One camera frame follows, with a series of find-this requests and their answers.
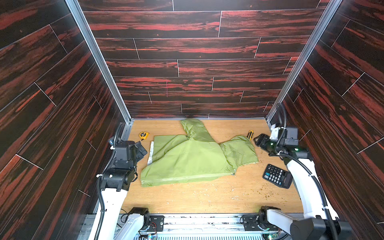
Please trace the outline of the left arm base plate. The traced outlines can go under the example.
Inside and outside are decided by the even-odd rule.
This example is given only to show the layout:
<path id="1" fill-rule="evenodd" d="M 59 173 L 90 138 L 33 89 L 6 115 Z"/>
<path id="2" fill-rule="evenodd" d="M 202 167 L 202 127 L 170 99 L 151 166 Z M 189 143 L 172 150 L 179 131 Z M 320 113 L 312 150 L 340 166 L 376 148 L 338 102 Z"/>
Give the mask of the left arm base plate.
<path id="1" fill-rule="evenodd" d="M 137 234 L 138 232 L 162 232 L 165 216 L 130 214 L 122 227 L 124 234 Z"/>

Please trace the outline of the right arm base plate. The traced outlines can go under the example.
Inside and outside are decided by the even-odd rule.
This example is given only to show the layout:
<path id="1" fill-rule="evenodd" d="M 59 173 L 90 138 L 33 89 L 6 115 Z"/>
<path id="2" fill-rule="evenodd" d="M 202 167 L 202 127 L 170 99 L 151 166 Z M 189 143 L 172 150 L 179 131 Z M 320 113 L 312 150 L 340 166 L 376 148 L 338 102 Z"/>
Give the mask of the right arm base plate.
<path id="1" fill-rule="evenodd" d="M 277 226 L 270 224 L 259 215 L 243 215 L 240 218 L 240 223 L 246 232 L 278 232 L 280 230 Z"/>

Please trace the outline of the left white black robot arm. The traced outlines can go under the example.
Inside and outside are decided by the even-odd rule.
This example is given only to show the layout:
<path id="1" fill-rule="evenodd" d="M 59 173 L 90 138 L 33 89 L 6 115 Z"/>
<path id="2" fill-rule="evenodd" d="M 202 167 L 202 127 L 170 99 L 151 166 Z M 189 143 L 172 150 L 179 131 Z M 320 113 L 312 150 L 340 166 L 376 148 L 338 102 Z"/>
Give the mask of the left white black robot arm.
<path id="1" fill-rule="evenodd" d="M 137 175 L 137 163 L 147 154 L 141 142 L 114 140 L 113 155 L 102 174 L 97 175 L 100 206 L 90 240 L 132 240 L 150 225 L 149 209 L 134 207 L 118 233 L 115 233 L 123 203 Z"/>

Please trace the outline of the green Snoopy zip jacket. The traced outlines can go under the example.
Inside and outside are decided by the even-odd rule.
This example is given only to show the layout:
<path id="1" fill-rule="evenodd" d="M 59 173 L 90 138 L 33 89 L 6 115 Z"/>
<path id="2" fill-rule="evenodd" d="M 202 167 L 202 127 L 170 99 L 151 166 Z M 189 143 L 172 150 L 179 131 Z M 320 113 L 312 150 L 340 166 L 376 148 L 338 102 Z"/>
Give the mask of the green Snoopy zip jacket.
<path id="1" fill-rule="evenodd" d="M 141 172 L 142 187 L 213 181 L 259 161 L 245 136 L 219 144 L 200 120 L 185 119 L 181 125 L 185 135 L 154 137 L 151 163 Z"/>

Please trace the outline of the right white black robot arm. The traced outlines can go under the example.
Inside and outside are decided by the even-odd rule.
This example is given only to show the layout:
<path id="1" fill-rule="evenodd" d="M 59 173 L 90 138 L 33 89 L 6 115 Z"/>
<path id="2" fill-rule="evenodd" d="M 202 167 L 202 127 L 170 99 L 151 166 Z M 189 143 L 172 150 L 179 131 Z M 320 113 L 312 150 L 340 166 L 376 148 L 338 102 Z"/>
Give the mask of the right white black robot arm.
<path id="1" fill-rule="evenodd" d="M 342 221 L 331 206 L 316 173 L 314 158 L 308 149 L 299 146 L 298 129 L 275 127 L 271 135 L 254 138 L 256 146 L 270 157 L 280 158 L 286 170 L 267 165 L 263 178 L 283 189 L 295 184 L 303 205 L 302 220 L 279 208 L 262 206 L 256 224 L 259 230 L 281 230 L 292 240 L 347 240 L 352 227 Z"/>

